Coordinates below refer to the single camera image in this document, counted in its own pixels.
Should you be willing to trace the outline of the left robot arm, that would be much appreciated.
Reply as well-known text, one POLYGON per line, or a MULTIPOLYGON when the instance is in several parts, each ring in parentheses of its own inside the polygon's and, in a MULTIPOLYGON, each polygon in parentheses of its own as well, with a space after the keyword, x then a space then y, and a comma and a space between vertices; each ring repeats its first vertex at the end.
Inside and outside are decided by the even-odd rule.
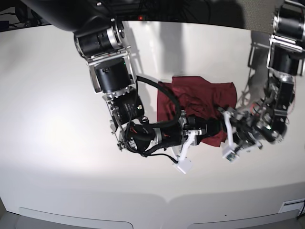
POLYGON ((261 140, 281 142, 286 134, 289 106, 295 99, 294 79, 305 62, 305 2, 285 0, 274 12, 269 39, 265 96, 254 110, 221 109, 228 143, 223 157, 235 157, 252 147, 262 149, 261 140))

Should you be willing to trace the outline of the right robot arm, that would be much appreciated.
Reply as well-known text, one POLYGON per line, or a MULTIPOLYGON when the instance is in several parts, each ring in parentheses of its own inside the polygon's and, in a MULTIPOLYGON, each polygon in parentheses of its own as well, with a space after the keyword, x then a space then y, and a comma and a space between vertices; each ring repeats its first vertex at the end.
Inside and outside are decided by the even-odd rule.
POLYGON ((102 93, 107 103, 119 149, 149 157, 158 156, 159 149, 181 146, 180 154, 171 158, 178 165, 190 145, 198 145, 221 131, 220 121, 187 116, 171 91, 135 74, 123 23, 106 1, 27 0, 25 4, 50 24, 73 33, 75 47, 89 67, 94 90, 102 93), (170 120, 149 122, 138 82, 168 97, 174 105, 170 120))

